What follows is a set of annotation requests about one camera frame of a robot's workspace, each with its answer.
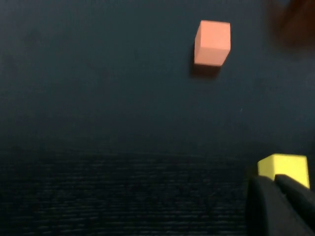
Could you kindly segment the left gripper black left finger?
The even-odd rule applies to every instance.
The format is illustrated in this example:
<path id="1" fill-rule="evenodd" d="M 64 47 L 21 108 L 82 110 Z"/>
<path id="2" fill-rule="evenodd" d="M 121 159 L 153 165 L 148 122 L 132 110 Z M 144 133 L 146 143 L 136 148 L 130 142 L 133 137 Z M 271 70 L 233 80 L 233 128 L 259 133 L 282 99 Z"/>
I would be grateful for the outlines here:
<path id="1" fill-rule="evenodd" d="M 250 179 L 246 200 L 246 225 L 249 236 L 275 236 L 275 180 L 255 176 Z"/>

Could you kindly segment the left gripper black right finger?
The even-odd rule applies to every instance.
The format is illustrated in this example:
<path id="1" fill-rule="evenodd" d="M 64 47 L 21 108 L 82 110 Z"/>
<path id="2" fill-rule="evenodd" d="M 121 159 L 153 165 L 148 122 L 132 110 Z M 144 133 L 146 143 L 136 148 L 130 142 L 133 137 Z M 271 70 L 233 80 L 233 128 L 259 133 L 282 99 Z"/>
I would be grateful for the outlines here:
<path id="1" fill-rule="evenodd" d="M 276 236 L 315 234 L 315 193 L 287 175 L 276 175 Z"/>

